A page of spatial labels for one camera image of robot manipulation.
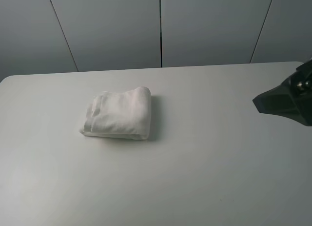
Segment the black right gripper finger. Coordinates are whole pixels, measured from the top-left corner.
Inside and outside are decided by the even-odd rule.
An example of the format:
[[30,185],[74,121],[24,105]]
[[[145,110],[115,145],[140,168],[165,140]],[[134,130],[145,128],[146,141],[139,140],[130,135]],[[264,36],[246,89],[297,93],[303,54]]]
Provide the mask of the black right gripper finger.
[[253,99],[259,113],[285,117],[304,124],[300,110],[291,95],[290,88],[279,85]]

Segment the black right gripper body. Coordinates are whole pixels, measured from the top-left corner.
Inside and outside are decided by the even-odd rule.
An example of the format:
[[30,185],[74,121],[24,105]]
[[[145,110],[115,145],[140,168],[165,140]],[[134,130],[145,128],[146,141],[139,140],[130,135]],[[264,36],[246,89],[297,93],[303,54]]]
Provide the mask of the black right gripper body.
[[289,102],[286,113],[305,126],[312,124],[312,61],[296,68],[281,84]]

